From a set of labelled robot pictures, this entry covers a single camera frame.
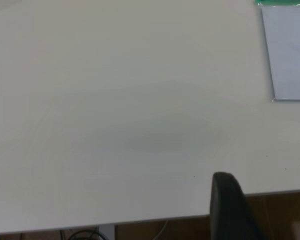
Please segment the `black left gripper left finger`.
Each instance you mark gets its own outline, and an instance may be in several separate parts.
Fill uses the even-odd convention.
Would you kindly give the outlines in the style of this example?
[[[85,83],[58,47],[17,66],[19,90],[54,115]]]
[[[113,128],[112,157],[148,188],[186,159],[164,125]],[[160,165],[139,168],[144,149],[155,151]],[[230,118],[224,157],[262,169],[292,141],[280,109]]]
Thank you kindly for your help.
[[[236,178],[227,172],[212,176],[209,207],[212,240],[261,240],[263,233]]]

